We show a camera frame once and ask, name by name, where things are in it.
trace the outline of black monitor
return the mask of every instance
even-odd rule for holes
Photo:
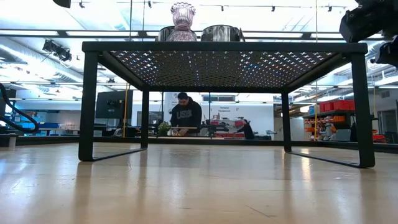
[[[132,90],[127,92],[127,119],[131,119],[132,114],[132,93]],[[95,118],[123,119],[125,98],[124,90],[98,93]]]

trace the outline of perforated metal tabletop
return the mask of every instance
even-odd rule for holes
[[[279,93],[326,75],[366,44],[84,42],[99,62],[150,91]]]

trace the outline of dark sweatshirt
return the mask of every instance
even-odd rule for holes
[[[254,134],[253,134],[253,130],[250,127],[249,123],[246,123],[241,129],[239,129],[237,131],[237,133],[243,132],[244,133],[244,137],[246,139],[254,139]]]
[[[189,129],[188,133],[199,133],[201,121],[201,107],[192,98],[189,98],[187,106],[175,105],[172,110],[172,127],[198,127],[198,129]]]

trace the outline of black stand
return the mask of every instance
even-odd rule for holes
[[[350,54],[353,71],[353,89],[355,100],[355,113],[356,113],[356,129],[358,137],[358,150],[359,150],[359,163],[350,161],[341,161],[334,158],[311,156],[301,152],[291,151],[290,140],[290,121],[289,121],[289,98],[287,93],[282,94],[282,112],[284,121],[284,146],[285,152],[295,154],[298,156],[319,159],[322,161],[334,162],[341,165],[367,168],[374,167],[374,149],[373,149],[373,134],[372,134],[372,121],[369,109],[369,93],[368,93],[368,79],[366,76],[366,65],[364,54],[353,53]]]
[[[142,97],[142,131],[140,149],[132,149],[115,155],[104,157],[93,157],[94,144],[94,119],[95,119],[95,98],[97,83],[97,66],[98,52],[85,53],[85,69],[83,77],[83,96],[81,99],[81,117],[80,117],[80,137],[79,137],[79,160],[81,161],[98,161],[102,159],[112,158],[133,152],[139,152],[147,149],[148,146],[148,109],[149,109],[149,92],[144,92]]]

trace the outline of table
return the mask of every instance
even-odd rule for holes
[[[98,63],[142,91],[141,147],[148,147],[150,91],[281,93],[286,153],[352,167],[373,167],[374,150],[364,55],[366,44],[296,42],[84,42],[79,158],[93,158]],[[359,163],[292,151],[289,93],[351,62]]]

